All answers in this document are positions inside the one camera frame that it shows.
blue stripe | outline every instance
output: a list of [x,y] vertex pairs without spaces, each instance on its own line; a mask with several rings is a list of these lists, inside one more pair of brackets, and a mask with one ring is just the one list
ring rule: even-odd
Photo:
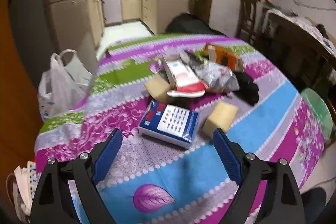
[[[296,94],[295,88],[286,81],[262,105],[232,127],[227,133],[228,138],[238,142],[246,152],[255,152],[281,121]],[[144,223],[184,207],[227,177],[215,148],[208,143],[164,168],[103,189],[102,198],[117,223]],[[137,211],[133,205],[133,195],[143,184],[154,184],[165,189],[175,203],[152,213]]]

white floor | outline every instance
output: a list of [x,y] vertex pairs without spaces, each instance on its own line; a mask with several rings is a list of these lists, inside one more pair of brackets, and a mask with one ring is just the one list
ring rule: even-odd
[[149,30],[147,30],[140,21],[105,27],[104,35],[100,40],[100,45],[97,50],[97,59],[103,55],[108,46],[120,39],[150,37],[151,35]]
[[[310,188],[313,188],[316,184],[329,180],[336,176],[336,143],[327,148],[317,162],[313,172],[307,179],[306,183],[300,189],[301,193],[306,192]],[[318,185],[322,187],[327,193],[327,202],[336,189],[335,179]]]

beige block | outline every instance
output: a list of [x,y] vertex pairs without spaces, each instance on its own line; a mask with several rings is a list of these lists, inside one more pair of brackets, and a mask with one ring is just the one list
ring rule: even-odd
[[171,90],[171,87],[160,75],[155,75],[144,83],[144,86],[155,100],[165,104],[172,102],[173,98],[167,95],[167,91]]
[[238,107],[235,105],[219,101],[205,121],[202,131],[211,138],[216,128],[221,128],[226,133],[229,130],[237,111]]

green trash can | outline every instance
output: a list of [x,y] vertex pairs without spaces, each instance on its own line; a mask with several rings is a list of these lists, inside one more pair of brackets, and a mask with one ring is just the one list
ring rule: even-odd
[[310,109],[314,112],[316,119],[321,126],[323,138],[329,140],[333,129],[333,120],[325,102],[312,89],[306,88],[301,92],[302,98],[307,102]]

tablecloth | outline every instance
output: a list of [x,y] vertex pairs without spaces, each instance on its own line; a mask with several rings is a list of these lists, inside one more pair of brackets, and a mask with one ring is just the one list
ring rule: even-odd
[[[156,57],[180,49],[200,51],[206,43],[230,48],[246,64],[259,86],[259,102],[250,106],[234,94],[206,94],[192,99],[199,123],[188,150],[142,136],[137,125],[150,97],[143,83],[157,72]],[[114,128],[123,144],[97,189],[117,223],[218,223],[237,185],[230,181],[202,124],[219,100],[239,107],[227,136],[261,160],[286,158],[301,187],[323,148],[323,136],[312,111],[285,76],[245,42],[218,35],[159,35],[123,40],[108,48],[84,100],[45,123],[35,144],[37,171],[50,157],[74,159],[104,141]],[[259,186],[247,223],[260,207],[265,183]],[[82,223],[88,223],[73,190]]]

